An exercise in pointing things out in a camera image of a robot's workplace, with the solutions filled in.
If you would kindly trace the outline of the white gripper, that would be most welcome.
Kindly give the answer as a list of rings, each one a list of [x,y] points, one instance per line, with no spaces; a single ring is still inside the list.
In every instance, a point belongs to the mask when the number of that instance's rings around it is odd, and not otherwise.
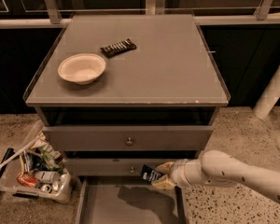
[[[174,189],[175,185],[180,188],[187,188],[189,182],[186,179],[185,167],[188,160],[177,160],[175,162],[168,161],[155,168],[156,172],[164,174],[159,179],[151,182],[152,186],[156,189]]]

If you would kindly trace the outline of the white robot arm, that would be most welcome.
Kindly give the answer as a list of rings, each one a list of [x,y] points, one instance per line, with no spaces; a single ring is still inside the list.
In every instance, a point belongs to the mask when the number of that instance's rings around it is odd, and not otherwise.
[[[162,173],[151,182],[156,189],[197,184],[229,187],[239,183],[280,204],[280,172],[246,164],[222,151],[209,150],[195,160],[169,161],[156,171]]]

